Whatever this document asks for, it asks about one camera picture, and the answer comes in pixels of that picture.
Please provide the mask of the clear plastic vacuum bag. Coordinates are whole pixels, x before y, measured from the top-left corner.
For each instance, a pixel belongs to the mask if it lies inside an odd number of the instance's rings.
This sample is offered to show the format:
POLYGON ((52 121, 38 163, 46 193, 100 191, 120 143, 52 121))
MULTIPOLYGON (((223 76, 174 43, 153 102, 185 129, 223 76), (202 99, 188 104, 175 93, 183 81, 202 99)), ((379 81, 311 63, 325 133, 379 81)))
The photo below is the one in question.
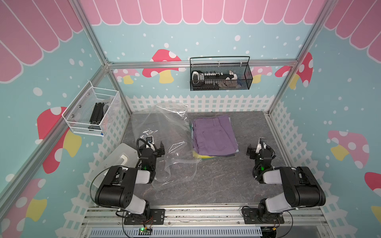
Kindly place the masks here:
POLYGON ((193 156, 187 110, 186 104, 164 102, 132 115, 135 139, 147 141, 152 149, 164 146, 165 154, 157 158, 152 182, 157 190, 191 181, 196 176, 200 159, 193 156))

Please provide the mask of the yellow green garment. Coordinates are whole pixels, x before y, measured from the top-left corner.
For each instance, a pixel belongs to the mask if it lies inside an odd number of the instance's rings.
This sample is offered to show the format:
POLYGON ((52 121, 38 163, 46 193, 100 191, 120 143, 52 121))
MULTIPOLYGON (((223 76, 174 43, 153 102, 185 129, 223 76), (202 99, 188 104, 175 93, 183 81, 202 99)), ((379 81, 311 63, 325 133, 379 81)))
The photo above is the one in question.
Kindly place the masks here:
POLYGON ((194 150, 193 150, 192 154, 193 154, 193 157, 194 157, 195 159, 202 159, 202 160, 204 160, 204 159, 215 158, 215 156, 205 156, 205 155, 200 155, 200 154, 198 154, 198 153, 197 153, 196 151, 194 151, 194 150))

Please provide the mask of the purple garment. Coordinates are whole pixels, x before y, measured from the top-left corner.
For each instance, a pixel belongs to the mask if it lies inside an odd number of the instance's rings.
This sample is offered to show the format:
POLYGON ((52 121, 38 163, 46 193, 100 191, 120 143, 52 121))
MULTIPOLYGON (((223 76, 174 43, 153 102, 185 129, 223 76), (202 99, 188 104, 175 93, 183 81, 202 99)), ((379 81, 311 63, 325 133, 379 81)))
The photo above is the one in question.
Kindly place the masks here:
POLYGON ((198 154, 229 157, 239 151, 229 116, 197 118, 192 123, 193 148, 198 154))

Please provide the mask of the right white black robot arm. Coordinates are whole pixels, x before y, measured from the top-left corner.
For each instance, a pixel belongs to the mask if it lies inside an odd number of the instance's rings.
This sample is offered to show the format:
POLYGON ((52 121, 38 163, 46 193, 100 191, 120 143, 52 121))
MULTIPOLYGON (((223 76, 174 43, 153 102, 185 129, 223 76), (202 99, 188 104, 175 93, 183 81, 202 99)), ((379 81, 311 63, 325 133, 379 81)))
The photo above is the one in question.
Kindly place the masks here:
POLYGON ((274 167, 276 158, 273 148, 263 137, 255 148, 247 147, 246 155, 254 160, 253 177, 260 184, 281 185, 283 192, 271 198, 264 198, 257 208, 242 208, 247 224, 283 224, 283 213, 297 208, 323 206, 326 196, 317 179, 308 167, 274 167))

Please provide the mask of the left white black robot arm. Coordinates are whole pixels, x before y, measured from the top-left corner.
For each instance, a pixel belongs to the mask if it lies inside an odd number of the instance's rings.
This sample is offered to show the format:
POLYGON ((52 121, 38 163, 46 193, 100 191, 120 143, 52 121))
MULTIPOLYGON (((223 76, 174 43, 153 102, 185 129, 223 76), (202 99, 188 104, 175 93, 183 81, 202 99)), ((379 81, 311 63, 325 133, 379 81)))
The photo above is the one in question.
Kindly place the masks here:
POLYGON ((116 209, 116 216, 123 225, 143 226, 162 225, 165 209, 153 209, 147 200, 134 195, 137 184, 151 184, 156 176, 157 158, 165 155, 163 143, 157 147, 153 137, 137 139, 138 162, 136 167, 115 165, 101 172, 106 172, 91 200, 100 207, 116 209))

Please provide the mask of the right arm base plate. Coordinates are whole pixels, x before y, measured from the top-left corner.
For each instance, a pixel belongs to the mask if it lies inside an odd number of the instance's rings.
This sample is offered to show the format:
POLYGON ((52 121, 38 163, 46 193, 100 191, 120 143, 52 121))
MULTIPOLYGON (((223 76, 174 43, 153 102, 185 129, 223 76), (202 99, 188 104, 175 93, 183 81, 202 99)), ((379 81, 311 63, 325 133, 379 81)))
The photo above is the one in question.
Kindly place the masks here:
POLYGON ((267 210, 244 206, 241 213, 245 224, 271 224, 278 226, 284 224, 283 215, 280 213, 269 213, 267 210))

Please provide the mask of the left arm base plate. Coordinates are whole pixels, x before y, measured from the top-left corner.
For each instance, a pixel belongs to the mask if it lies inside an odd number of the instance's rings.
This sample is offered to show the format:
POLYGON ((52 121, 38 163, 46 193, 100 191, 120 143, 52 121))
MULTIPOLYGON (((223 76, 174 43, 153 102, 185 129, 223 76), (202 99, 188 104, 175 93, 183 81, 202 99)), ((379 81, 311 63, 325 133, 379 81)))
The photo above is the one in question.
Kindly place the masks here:
POLYGON ((124 225, 163 225, 165 218, 165 209, 150 209, 148 212, 144 211, 143 214, 130 214, 127 215, 123 221, 124 225))

